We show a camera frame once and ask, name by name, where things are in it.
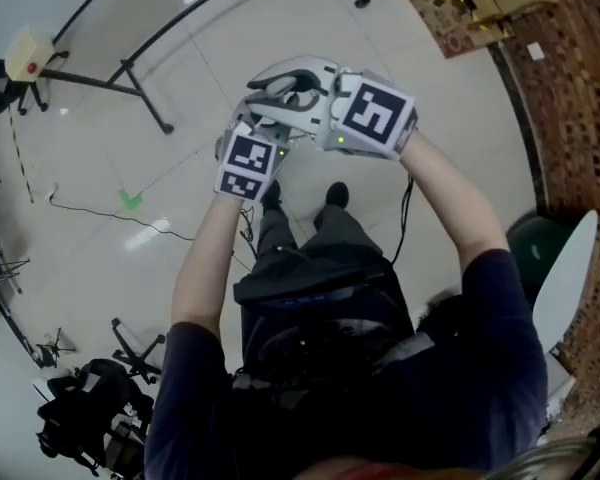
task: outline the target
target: green tape mark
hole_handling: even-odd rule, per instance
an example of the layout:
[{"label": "green tape mark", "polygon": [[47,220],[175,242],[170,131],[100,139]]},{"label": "green tape mark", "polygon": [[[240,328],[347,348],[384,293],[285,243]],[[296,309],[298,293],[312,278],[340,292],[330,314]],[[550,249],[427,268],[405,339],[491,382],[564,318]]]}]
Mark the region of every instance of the green tape mark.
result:
[{"label": "green tape mark", "polygon": [[132,199],[129,197],[129,194],[127,194],[126,190],[120,191],[120,199],[122,199],[122,204],[124,204],[124,207],[130,212],[142,204],[142,194],[138,194]]}]

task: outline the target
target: sleeve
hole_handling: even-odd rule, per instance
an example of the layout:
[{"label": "sleeve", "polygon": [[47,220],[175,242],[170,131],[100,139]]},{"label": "sleeve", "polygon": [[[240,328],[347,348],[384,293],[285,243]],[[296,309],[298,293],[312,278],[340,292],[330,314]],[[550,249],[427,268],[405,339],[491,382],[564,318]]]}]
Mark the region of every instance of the sleeve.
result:
[{"label": "sleeve", "polygon": [[513,449],[525,450],[544,425],[548,381],[513,255],[501,249],[483,253],[466,269],[462,288],[466,318],[459,341],[499,397],[501,411],[496,412]]},{"label": "sleeve", "polygon": [[148,480],[232,478],[226,426],[229,377],[222,346],[207,329],[169,331],[160,391],[145,443]]}]

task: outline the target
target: brick wall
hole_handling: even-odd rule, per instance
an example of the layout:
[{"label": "brick wall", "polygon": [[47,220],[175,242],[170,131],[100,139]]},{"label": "brick wall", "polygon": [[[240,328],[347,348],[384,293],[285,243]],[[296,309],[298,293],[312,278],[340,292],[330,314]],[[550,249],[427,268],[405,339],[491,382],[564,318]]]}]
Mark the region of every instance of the brick wall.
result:
[{"label": "brick wall", "polygon": [[[561,0],[513,22],[506,49],[527,101],[547,190],[547,212],[572,220],[600,214],[600,0]],[[534,62],[527,45],[547,58]],[[600,424],[600,225],[592,267],[576,320],[560,348],[577,378],[554,434]]]}]

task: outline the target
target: black chair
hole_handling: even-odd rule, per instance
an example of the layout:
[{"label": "black chair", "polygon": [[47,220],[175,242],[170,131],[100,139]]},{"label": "black chair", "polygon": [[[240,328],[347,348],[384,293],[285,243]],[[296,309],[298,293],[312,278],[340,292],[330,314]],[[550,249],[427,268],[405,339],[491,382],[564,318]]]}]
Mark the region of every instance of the black chair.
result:
[{"label": "black chair", "polygon": [[[49,62],[57,58],[66,59],[68,57],[68,51],[56,52],[51,56]],[[13,82],[9,79],[4,68],[4,60],[2,59],[0,59],[0,78],[7,79],[7,84],[4,88],[4,91],[0,91],[0,114],[7,110],[9,105],[11,105],[14,101],[18,100],[18,112],[21,116],[26,115],[27,109],[24,108],[24,99],[27,95],[27,89],[31,89],[33,98],[36,100],[41,112],[46,112],[49,108],[49,104],[44,103],[42,98],[40,98],[40,91],[38,90],[36,82]]]},{"label": "black chair", "polygon": [[149,357],[149,354],[153,352],[153,349],[156,348],[156,345],[162,345],[166,342],[164,334],[159,334],[158,337],[153,340],[153,343],[149,345],[149,348],[147,348],[147,350],[145,350],[142,354],[138,355],[131,349],[129,344],[120,335],[120,332],[118,331],[118,326],[120,323],[121,322],[119,318],[114,318],[111,321],[113,334],[116,335],[116,338],[118,338],[118,342],[122,347],[122,350],[116,350],[113,353],[113,358],[116,361],[120,361],[121,363],[131,366],[131,371],[129,372],[130,377],[140,375],[147,384],[155,384],[158,382],[157,376],[162,375],[162,370],[153,365],[147,364],[146,359]]},{"label": "black chair", "polygon": [[[87,391],[87,380],[92,374],[99,379]],[[94,359],[75,377],[52,379],[48,387],[56,398],[38,409],[38,416],[45,424],[42,432],[37,434],[40,448],[48,457],[72,458],[98,476],[98,468],[107,465],[104,436],[109,434],[119,442],[132,439],[129,432],[118,435],[112,429],[113,419],[124,414],[127,404],[133,407],[141,422],[139,429],[133,427],[134,445],[144,443],[153,400],[140,391],[122,365],[110,359]]]}]

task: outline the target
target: white object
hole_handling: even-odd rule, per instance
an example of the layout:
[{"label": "white object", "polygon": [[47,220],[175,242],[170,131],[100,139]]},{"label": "white object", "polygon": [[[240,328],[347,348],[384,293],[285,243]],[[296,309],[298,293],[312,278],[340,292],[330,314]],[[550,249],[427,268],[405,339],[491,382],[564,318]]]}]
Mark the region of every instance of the white object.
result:
[{"label": "white object", "polygon": [[532,43],[527,46],[527,50],[529,50],[529,55],[535,61],[543,60],[545,58],[544,52],[542,51],[542,47],[539,43]]},{"label": "white object", "polygon": [[567,240],[540,288],[533,323],[545,352],[562,341],[578,310],[597,228],[598,214],[591,210]]},{"label": "white object", "polygon": [[7,75],[14,82],[35,82],[54,52],[50,35],[25,27],[7,52]]},{"label": "white object", "polygon": [[554,420],[562,411],[567,396],[573,389],[576,379],[569,375],[551,353],[544,356],[547,362],[549,400],[547,402],[547,419]]}]

